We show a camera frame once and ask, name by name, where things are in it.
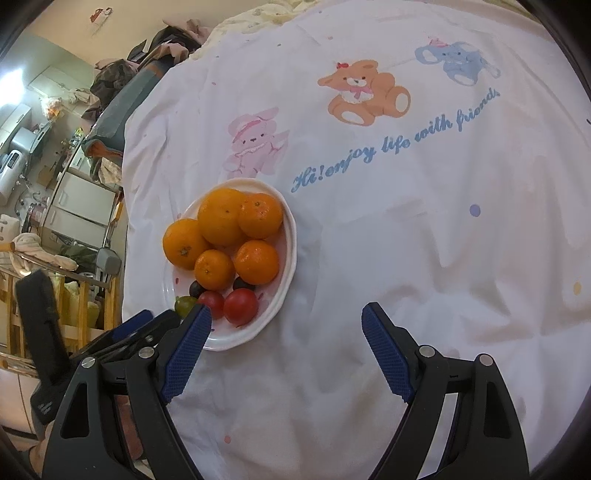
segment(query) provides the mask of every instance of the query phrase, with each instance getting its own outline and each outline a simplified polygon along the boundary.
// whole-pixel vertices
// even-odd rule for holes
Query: pink bow
[[[369,88],[368,85],[366,85],[365,87],[359,87],[356,85],[349,85],[349,91],[353,92],[355,95],[355,99],[359,100],[359,97],[361,96],[361,92],[365,92],[365,93],[373,93],[371,91],[371,88]]]

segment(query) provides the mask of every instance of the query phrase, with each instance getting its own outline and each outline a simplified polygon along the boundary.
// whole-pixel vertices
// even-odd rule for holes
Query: purple dot
[[[474,205],[470,205],[470,215],[473,217],[480,216],[480,207],[476,203]]]

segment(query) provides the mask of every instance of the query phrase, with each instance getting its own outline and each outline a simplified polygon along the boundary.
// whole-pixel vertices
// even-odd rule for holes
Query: white plate
[[[283,195],[266,183],[255,179],[232,179],[216,186],[214,190],[228,187],[242,192],[250,193],[268,193],[273,195],[283,205],[283,224],[279,233],[273,237],[268,238],[267,241],[273,245],[280,258],[279,273],[275,279],[267,284],[257,287],[255,290],[257,298],[259,298],[259,310],[256,317],[247,325],[242,327],[234,327],[225,318],[214,320],[212,324],[212,331],[205,342],[206,350],[213,350],[221,352],[228,350],[235,346],[252,340],[259,332],[269,323],[273,317],[279,312],[287,290],[290,287],[291,280],[296,272],[297,248],[296,248],[296,221],[291,214],[287,202]],[[197,218],[197,212],[203,199],[210,193],[207,192],[201,198],[195,200],[183,214],[183,218]],[[163,290],[164,296],[170,308],[174,308],[176,297],[189,295],[189,286],[195,280],[193,272],[183,270],[166,262],[164,270]],[[224,297],[232,291],[224,292]]]

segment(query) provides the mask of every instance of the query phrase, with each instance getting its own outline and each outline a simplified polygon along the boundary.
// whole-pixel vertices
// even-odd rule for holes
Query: orange teddy bear print
[[[375,118],[403,116],[410,108],[410,93],[396,85],[391,73],[378,72],[375,60],[338,63],[336,72],[318,80],[321,87],[339,91],[329,103],[329,113],[341,122],[368,127]]]

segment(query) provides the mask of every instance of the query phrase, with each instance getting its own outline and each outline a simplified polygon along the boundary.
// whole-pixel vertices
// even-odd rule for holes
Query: tomato
[[[240,327],[250,322],[258,312],[258,300],[252,290],[237,288],[226,297],[223,314],[228,322]]]
[[[212,319],[217,320],[223,317],[223,296],[217,291],[204,291],[197,300],[197,303],[201,303],[209,307],[212,311]]]

